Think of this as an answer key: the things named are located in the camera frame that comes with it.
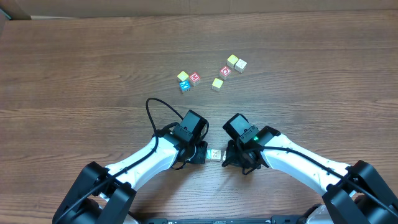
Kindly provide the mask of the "white patterned block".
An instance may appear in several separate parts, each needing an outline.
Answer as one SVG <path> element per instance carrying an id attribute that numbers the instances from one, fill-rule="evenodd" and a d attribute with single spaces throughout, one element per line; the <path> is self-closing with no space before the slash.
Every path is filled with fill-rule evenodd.
<path id="1" fill-rule="evenodd" d="M 222 151 L 217 149 L 211 149 L 210 159 L 214 161 L 220 161 L 222 159 Z"/>

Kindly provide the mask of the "green A block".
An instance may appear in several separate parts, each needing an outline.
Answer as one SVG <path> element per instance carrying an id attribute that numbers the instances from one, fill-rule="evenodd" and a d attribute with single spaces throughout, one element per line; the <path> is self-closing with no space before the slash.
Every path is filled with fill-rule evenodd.
<path id="1" fill-rule="evenodd" d="M 206 150 L 206 159 L 212 159 L 212 156 L 211 156 L 211 149 L 207 149 L 207 150 Z"/>

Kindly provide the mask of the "white letter block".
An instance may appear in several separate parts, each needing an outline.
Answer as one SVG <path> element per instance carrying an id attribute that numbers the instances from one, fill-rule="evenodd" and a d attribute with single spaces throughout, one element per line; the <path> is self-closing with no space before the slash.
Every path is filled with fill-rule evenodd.
<path id="1" fill-rule="evenodd" d="M 222 157 L 221 160 L 222 160 L 222 161 L 225 161 L 225 160 L 226 160 L 226 152 L 223 153 L 223 157 Z"/>

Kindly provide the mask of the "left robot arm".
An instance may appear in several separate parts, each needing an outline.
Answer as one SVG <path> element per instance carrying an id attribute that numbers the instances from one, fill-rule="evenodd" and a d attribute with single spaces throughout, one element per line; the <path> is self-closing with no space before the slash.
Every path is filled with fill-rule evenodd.
<path id="1" fill-rule="evenodd" d="M 190 110 L 156 131 L 128 158 L 105 167 L 87 164 L 53 216 L 53 223 L 124 223 L 137 191 L 175 163 L 204 164 L 208 121 Z"/>

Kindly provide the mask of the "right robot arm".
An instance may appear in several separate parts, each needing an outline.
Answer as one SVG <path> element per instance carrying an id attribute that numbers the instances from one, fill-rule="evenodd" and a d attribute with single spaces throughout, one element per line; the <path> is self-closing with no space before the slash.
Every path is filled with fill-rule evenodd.
<path id="1" fill-rule="evenodd" d="M 231 137 L 224 167 L 239 166 L 244 175 L 261 166 L 279 170 L 322 197 L 323 204 L 309 209 L 299 222 L 397 223 L 397 197 L 371 164 L 326 159 L 270 126 L 258 129 L 239 113 L 223 129 Z"/>

